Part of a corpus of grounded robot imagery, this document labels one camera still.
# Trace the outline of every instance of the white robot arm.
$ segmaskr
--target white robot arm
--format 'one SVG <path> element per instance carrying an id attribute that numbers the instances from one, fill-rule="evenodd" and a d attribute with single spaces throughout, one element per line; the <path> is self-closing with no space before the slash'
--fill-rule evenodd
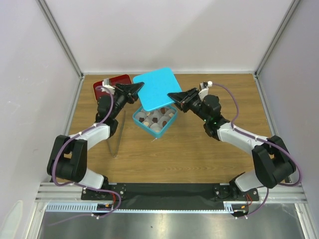
<path id="1" fill-rule="evenodd" d="M 230 143 L 253 157 L 255 170 L 236 176 L 230 184 L 239 192 L 261 186 L 273 188 L 294 173 L 295 164 L 276 147 L 268 145 L 270 142 L 287 151 L 282 139 L 276 135 L 271 138 L 259 136 L 233 125 L 220 113 L 219 98 L 208 94 L 209 86 L 212 82 L 204 82 L 200 84 L 201 91 L 193 88 L 186 92 L 169 93 L 168 96 L 181 111 L 191 110 L 199 116 L 205 122 L 204 129 L 208 136 Z"/>
<path id="2" fill-rule="evenodd" d="M 95 189 L 109 189 L 106 176 L 95 173 L 87 168 L 87 151 L 97 143 L 112 137 L 117 129 L 118 122 L 115 119 L 126 103 L 133 104 L 138 99 L 138 91 L 144 85 L 143 82 L 136 84 L 116 84 L 116 87 L 107 86 L 114 93 L 114 104 L 111 108 L 110 95 L 101 96 L 98 99 L 98 109 L 95 123 L 89 129 L 80 132 L 80 136 L 72 140 L 63 150 L 59 158 L 57 155 L 66 141 L 75 135 L 59 135 L 54 142 L 47 173 L 52 175 L 53 164 L 58 160 L 55 175 L 81 185 Z"/>

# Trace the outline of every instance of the wooden table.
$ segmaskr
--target wooden table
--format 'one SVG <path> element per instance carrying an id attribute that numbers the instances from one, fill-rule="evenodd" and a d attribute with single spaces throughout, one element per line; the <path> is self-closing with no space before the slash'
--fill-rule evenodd
<path id="1" fill-rule="evenodd" d="M 88 75 L 85 77 L 70 133 L 79 132 L 95 120 L 97 104 L 93 83 L 111 75 Z M 199 87 L 203 81 L 213 81 L 227 86 L 236 97 L 240 115 L 236 125 L 259 135 L 270 136 L 261 100 L 250 74 L 184 74 L 176 75 L 181 88 L 186 91 Z M 222 114 L 232 120 L 236 109 L 228 93 L 219 87 L 209 90 L 217 95 Z M 178 111 L 176 121 L 162 138 L 154 138 L 136 126 L 133 113 L 141 106 L 140 101 L 127 104 L 126 121 L 118 156 L 113 158 L 105 141 L 88 152 L 88 167 L 106 175 L 110 182 L 183 182 L 222 183 L 236 175 L 253 169 L 252 158 L 227 143 L 207 136 L 201 119 L 191 111 Z M 118 116 L 121 122 L 123 114 Z M 118 133 L 110 138 L 115 145 Z"/>

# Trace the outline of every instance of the red box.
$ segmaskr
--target red box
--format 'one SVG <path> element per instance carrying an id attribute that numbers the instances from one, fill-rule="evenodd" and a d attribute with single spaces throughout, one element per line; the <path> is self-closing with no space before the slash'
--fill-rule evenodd
<path id="1" fill-rule="evenodd" d="M 131 84 L 131 79 L 129 77 L 129 75 L 120 75 L 120 76 L 116 76 L 116 77 L 112 77 L 109 79 L 110 80 L 110 83 L 111 83 L 111 86 L 114 86 L 116 83 L 120 83 L 120 84 Z M 96 88 L 98 86 L 101 86 L 103 83 L 103 81 L 98 81 L 98 82 L 95 82 L 93 84 L 93 91 L 94 91 L 94 95 L 95 95 L 95 100 L 97 101 L 98 98 L 100 98 L 101 96 L 104 96 L 104 95 L 108 95 L 109 93 L 107 92 L 103 92 L 101 90 L 96 90 Z"/>

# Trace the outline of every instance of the metal floor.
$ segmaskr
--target metal floor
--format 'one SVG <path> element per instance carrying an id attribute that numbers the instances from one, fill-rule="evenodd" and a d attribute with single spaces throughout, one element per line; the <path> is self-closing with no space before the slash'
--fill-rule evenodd
<path id="1" fill-rule="evenodd" d="M 45 213 L 38 239 L 304 239 L 294 204 L 267 204 L 246 219 L 230 214 L 114 213 L 96 220 Z"/>

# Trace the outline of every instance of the white panel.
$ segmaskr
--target white panel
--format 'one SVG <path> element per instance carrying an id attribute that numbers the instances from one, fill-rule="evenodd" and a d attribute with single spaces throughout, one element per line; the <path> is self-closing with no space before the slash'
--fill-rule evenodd
<path id="1" fill-rule="evenodd" d="M 36 1 L 1 1 L 0 32 L 0 223 L 22 200 L 22 238 L 79 79 Z"/>
<path id="2" fill-rule="evenodd" d="M 302 185 L 319 225 L 319 1 L 304 0 L 261 73 L 271 114 L 304 173 Z"/>
<path id="3" fill-rule="evenodd" d="M 291 0 L 47 0 L 84 72 L 254 71 Z"/>

